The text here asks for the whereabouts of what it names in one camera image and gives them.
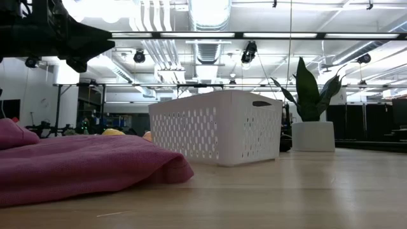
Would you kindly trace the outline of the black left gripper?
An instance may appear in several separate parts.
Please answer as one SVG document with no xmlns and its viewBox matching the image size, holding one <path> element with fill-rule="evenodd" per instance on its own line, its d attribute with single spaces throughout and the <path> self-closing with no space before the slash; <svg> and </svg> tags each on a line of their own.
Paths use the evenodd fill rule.
<svg viewBox="0 0 407 229">
<path fill-rule="evenodd" d="M 50 51 L 67 39 L 67 33 L 69 56 L 75 59 L 66 64 L 77 73 L 85 73 L 88 60 L 115 47 L 111 32 L 70 22 L 62 0 L 0 0 L 0 62 L 38 57 L 41 48 Z"/>
</svg>

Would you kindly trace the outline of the white perforated plastic basket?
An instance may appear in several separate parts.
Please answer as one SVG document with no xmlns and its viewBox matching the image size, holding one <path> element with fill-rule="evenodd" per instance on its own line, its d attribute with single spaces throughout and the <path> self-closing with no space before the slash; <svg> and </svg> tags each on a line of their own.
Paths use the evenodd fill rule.
<svg viewBox="0 0 407 229">
<path fill-rule="evenodd" d="M 188 161 L 233 167 L 274 160 L 282 102 L 241 90 L 193 95 L 149 106 L 152 142 Z"/>
</svg>

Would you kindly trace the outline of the black background robot equipment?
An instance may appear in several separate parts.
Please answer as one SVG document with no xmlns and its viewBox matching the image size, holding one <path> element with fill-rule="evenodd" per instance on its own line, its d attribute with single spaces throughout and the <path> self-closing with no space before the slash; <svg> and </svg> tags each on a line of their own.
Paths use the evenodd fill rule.
<svg viewBox="0 0 407 229">
<path fill-rule="evenodd" d="M 28 125 L 25 127 L 31 132 L 34 132 L 40 139 L 49 138 L 51 135 L 56 137 L 59 134 L 65 136 L 66 132 L 70 132 L 71 130 L 75 133 L 74 128 L 70 124 L 66 124 L 65 127 L 62 128 L 57 128 L 51 126 L 51 123 L 47 121 L 42 121 L 39 125 Z"/>
</svg>

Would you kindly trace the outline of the black monitor screen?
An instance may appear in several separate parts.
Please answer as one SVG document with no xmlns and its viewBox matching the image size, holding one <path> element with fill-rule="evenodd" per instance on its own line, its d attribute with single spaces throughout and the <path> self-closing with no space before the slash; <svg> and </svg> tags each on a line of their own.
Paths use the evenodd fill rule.
<svg viewBox="0 0 407 229">
<path fill-rule="evenodd" d="M 0 101 L 0 119 L 20 119 L 20 99 Z"/>
</svg>

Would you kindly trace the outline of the pink cloth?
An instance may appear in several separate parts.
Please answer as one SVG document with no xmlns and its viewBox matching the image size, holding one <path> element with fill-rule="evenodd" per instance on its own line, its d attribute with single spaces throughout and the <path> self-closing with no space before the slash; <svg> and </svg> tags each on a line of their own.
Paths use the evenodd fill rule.
<svg viewBox="0 0 407 229">
<path fill-rule="evenodd" d="M 184 183 L 185 157 L 136 135 L 39 138 L 0 119 L 0 207 L 114 192 L 137 183 Z"/>
</svg>

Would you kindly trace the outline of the black overhead light bar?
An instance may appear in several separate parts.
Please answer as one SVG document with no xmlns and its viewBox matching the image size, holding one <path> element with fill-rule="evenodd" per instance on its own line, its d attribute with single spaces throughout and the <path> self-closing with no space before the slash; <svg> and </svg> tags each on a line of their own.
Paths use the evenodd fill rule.
<svg viewBox="0 0 407 229">
<path fill-rule="evenodd" d="M 407 41 L 407 32 L 130 32 L 113 31 L 113 39 L 269 39 L 269 40 L 349 40 Z"/>
</svg>

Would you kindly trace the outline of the green snake plant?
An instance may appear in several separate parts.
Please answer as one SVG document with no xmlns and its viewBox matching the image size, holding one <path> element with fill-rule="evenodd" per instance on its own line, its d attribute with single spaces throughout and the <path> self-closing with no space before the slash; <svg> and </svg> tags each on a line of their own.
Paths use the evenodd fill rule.
<svg viewBox="0 0 407 229">
<path fill-rule="evenodd" d="M 330 105 L 331 98 L 340 91 L 343 78 L 336 73 L 325 83 L 323 88 L 319 90 L 317 81 L 313 74 L 306 68 L 303 57 L 299 58 L 296 74 L 293 76 L 296 80 L 297 99 L 277 80 L 272 80 L 274 85 L 281 89 L 284 97 L 296 106 L 297 113 L 302 121 L 319 121 L 321 114 L 325 112 Z"/>
</svg>

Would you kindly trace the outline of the white planter pot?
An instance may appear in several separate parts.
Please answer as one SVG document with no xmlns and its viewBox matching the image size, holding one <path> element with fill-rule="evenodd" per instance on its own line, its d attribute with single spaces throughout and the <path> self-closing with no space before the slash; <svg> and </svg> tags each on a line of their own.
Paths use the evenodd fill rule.
<svg viewBox="0 0 407 229">
<path fill-rule="evenodd" d="M 331 121 L 305 121 L 292 125 L 294 151 L 335 152 L 335 133 Z"/>
</svg>

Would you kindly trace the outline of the black partition panels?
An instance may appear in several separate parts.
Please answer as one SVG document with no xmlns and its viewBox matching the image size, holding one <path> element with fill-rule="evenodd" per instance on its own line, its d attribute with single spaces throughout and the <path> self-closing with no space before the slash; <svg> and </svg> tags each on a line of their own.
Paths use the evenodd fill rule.
<svg viewBox="0 0 407 229">
<path fill-rule="evenodd" d="M 337 141 L 407 141 L 407 99 L 331 105 L 326 118 L 333 122 Z"/>
</svg>

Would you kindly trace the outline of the black metal rack frame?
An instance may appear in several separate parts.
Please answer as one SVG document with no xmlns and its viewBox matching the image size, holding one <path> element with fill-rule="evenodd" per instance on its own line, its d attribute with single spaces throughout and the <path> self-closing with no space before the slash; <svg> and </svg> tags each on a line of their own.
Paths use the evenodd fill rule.
<svg viewBox="0 0 407 229">
<path fill-rule="evenodd" d="M 55 124 L 53 127 L 50 128 L 50 134 L 54 133 L 54 136 L 57 137 L 58 133 L 63 133 L 63 128 L 59 128 L 59 118 L 60 118 L 60 101 L 61 96 L 65 92 L 67 92 L 71 87 L 102 87 L 101 92 L 101 104 L 100 104 L 100 121 L 104 122 L 104 106 L 106 103 L 106 87 L 105 83 L 76 83 L 76 84 L 53 84 L 53 86 L 58 87 L 58 94 L 57 94 L 57 108 L 56 108 L 56 117 L 55 117 Z"/>
</svg>

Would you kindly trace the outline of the silver ventilation duct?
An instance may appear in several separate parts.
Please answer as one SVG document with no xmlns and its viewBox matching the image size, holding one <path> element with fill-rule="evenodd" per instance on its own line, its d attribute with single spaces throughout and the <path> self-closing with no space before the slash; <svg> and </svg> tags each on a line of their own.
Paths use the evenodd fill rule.
<svg viewBox="0 0 407 229">
<path fill-rule="evenodd" d="M 223 32 L 229 28 L 231 0 L 188 0 L 190 27 L 198 32 Z M 215 64 L 222 44 L 195 44 L 194 52 L 201 64 Z"/>
</svg>

